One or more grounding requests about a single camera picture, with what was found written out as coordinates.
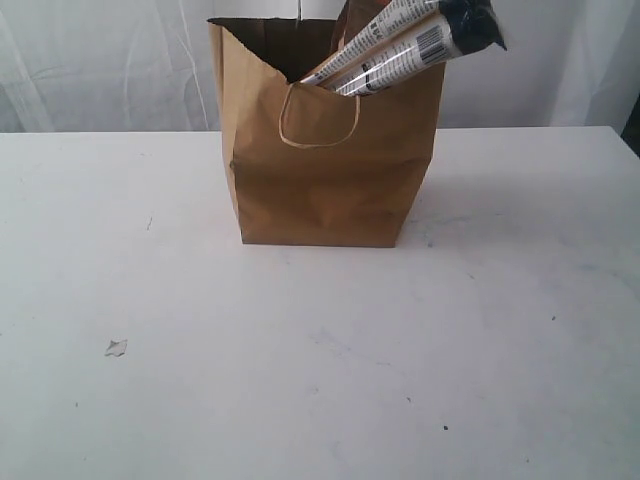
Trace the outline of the long noodle package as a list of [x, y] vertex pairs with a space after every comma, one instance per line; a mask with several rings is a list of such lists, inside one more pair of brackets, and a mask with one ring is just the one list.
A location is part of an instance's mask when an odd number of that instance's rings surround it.
[[392, 1], [300, 82], [368, 96], [492, 45], [507, 48], [489, 1]]

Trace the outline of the large brown paper bag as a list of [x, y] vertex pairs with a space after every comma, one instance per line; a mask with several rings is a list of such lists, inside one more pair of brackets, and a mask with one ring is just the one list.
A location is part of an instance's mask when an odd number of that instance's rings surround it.
[[432, 159], [443, 65], [365, 97], [307, 86], [328, 19], [208, 22], [223, 158], [246, 244], [392, 247]]

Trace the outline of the torn paper scrap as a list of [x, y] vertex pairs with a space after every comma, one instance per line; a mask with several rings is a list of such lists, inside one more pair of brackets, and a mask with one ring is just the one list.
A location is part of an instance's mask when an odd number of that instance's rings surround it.
[[128, 346], [127, 339], [119, 340], [119, 341], [111, 340], [109, 342], [108, 347], [105, 350], [104, 356], [119, 358], [126, 353], [127, 346]]

